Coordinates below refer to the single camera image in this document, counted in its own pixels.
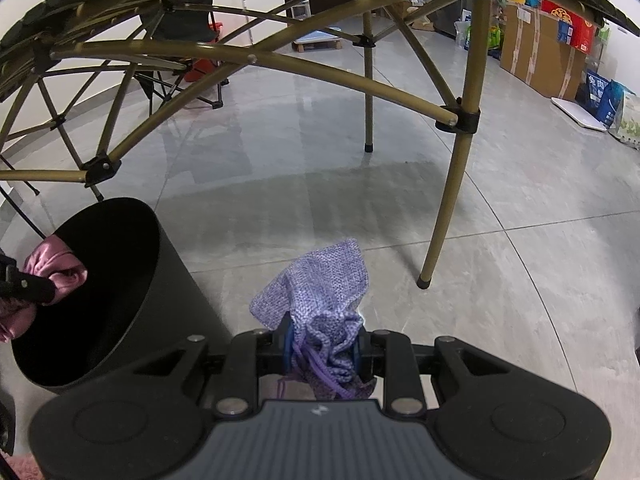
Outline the red gift box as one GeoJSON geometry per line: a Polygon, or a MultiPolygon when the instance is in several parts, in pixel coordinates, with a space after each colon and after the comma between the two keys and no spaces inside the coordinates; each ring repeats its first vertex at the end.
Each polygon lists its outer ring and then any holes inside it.
{"type": "Polygon", "coordinates": [[[596,26],[550,0],[541,0],[541,10],[559,19],[558,40],[561,44],[590,53],[596,26]]]}

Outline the folding table metal frame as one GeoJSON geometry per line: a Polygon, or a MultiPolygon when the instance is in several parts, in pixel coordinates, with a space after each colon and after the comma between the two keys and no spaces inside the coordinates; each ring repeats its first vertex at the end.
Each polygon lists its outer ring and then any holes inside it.
{"type": "MultiPolygon", "coordinates": [[[[138,70],[183,68],[182,64],[171,61],[167,56],[171,50],[178,50],[179,46],[171,47],[169,44],[145,39],[142,26],[127,39],[107,38],[107,33],[117,25],[131,20],[144,10],[159,8],[168,1],[178,4],[188,0],[43,0],[36,4],[1,38],[1,95],[11,102],[11,108],[1,126],[2,139],[17,137],[14,122],[29,93],[32,89],[42,88],[47,78],[58,76],[62,72],[61,62],[68,58],[76,61],[77,73],[96,78],[104,72],[117,70],[122,73],[124,81],[134,78],[138,70]]],[[[414,110],[432,118],[440,130],[454,135],[454,150],[444,194],[424,265],[416,281],[419,287],[427,288],[431,284],[457,203],[472,137],[480,122],[480,96],[486,67],[490,9],[494,0],[472,0],[471,50],[461,96],[455,96],[451,92],[447,81],[424,47],[420,44],[413,46],[413,52],[440,95],[440,102],[436,104],[381,84],[370,73],[355,75],[284,53],[288,44],[310,32],[332,32],[335,24],[344,18],[357,15],[370,18],[374,10],[390,10],[395,3],[401,1],[404,0],[352,0],[332,6],[309,18],[287,21],[280,32],[260,40],[254,47],[237,47],[230,38],[224,38],[210,46],[187,46],[186,50],[194,51],[194,58],[219,61],[218,70],[171,99],[128,136],[120,141],[113,138],[120,111],[120,103],[114,102],[99,137],[96,154],[91,158],[78,159],[72,170],[8,169],[2,172],[1,177],[6,182],[80,183],[88,188],[110,180],[117,174],[122,159],[159,125],[204,91],[248,66],[270,68],[337,84],[362,92],[368,99],[381,99],[414,110]]],[[[459,0],[432,0],[422,8],[422,13],[430,14],[456,1],[459,0]]],[[[551,1],[593,24],[611,22],[628,32],[638,32],[638,26],[608,0],[551,1]]]]}

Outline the black folding chair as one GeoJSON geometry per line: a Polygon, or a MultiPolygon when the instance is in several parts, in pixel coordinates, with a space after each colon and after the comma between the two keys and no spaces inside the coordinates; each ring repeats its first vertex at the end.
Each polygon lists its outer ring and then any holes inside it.
{"type": "Polygon", "coordinates": [[[149,101],[149,115],[153,113],[154,96],[160,97],[160,107],[167,104],[176,93],[183,92],[182,82],[194,84],[206,75],[216,72],[220,62],[212,58],[194,58],[194,51],[187,46],[210,46],[219,39],[219,28],[212,11],[212,0],[188,0],[175,4],[164,2],[159,8],[144,10],[140,14],[145,39],[179,46],[171,50],[168,58],[183,68],[170,68],[175,80],[163,81],[160,70],[138,70],[134,78],[149,101]]]}

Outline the cardboard box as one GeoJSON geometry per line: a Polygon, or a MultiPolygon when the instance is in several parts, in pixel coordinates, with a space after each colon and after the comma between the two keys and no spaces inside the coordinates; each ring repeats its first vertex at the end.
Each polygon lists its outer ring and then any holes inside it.
{"type": "Polygon", "coordinates": [[[546,98],[573,101],[586,55],[558,40],[559,20],[549,13],[508,3],[504,9],[500,66],[546,98]]]}

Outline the purple knitted drawstring pouch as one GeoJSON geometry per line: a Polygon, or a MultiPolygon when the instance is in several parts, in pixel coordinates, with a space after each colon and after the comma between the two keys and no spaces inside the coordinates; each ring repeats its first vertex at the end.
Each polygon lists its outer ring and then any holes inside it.
{"type": "Polygon", "coordinates": [[[250,313],[268,330],[291,319],[286,380],[308,385],[321,401],[371,395],[376,380],[359,377],[354,357],[368,287],[360,247],[346,238],[295,259],[254,297],[250,313]]]}

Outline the black trash bin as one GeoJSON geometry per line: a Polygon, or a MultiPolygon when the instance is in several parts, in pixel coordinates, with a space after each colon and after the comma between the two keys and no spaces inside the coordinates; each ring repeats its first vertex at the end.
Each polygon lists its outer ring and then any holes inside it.
{"type": "Polygon", "coordinates": [[[11,344],[32,384],[62,392],[193,335],[230,332],[192,278],[153,209],[132,197],[93,204],[55,231],[88,271],[85,284],[11,344]]]}

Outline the pink satin cloth bag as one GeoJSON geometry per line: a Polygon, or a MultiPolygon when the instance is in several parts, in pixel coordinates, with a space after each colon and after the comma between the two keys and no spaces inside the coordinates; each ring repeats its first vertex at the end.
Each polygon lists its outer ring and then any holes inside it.
{"type": "Polygon", "coordinates": [[[86,267],[56,235],[46,237],[17,269],[48,278],[55,284],[55,296],[48,304],[4,302],[1,299],[2,342],[21,337],[35,321],[38,307],[56,304],[84,284],[88,275],[86,267]]]}

